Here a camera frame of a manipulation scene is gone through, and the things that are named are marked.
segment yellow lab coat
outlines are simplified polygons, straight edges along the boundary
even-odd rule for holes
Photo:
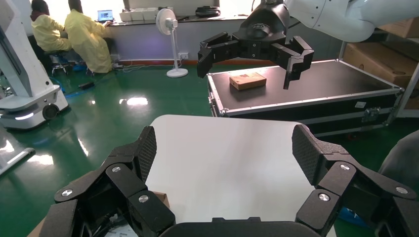
[[[74,51],[86,61],[92,72],[107,73],[112,70],[108,45],[101,37],[105,34],[102,24],[73,9],[65,21],[65,30]]]
[[[41,15],[32,22],[32,31],[39,47],[46,52],[71,49],[68,39],[60,37],[64,26],[54,21],[48,15]]]

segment laptop screen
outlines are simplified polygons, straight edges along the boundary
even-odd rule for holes
[[[112,10],[97,11],[97,21],[113,21]]]

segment case latch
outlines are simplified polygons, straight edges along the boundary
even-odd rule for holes
[[[366,109],[364,112],[364,117],[362,118],[362,122],[372,122],[377,120],[380,110],[381,107]]]

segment green epoxy floor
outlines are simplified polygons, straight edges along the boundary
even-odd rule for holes
[[[251,66],[216,66],[230,71]],[[70,110],[30,132],[8,132],[0,128],[0,157],[13,157],[25,147],[37,154],[0,177],[0,232],[2,237],[26,236],[53,204],[53,195],[85,173],[97,169],[110,151],[130,143],[142,128],[166,115],[211,116],[207,82],[190,75],[166,77],[167,68],[147,68],[124,74],[112,72],[90,78],[83,73],[59,76],[67,91],[96,81],[96,88],[68,99]],[[132,105],[130,98],[138,98]],[[344,136],[326,138],[343,145],[364,166],[378,170],[399,139],[419,129],[417,122],[400,121],[384,129],[363,133],[356,141]],[[339,237],[372,237],[373,231],[337,220]]]

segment laptop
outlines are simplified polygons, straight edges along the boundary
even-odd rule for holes
[[[97,22],[105,23],[106,21],[114,21],[112,10],[97,11]]]

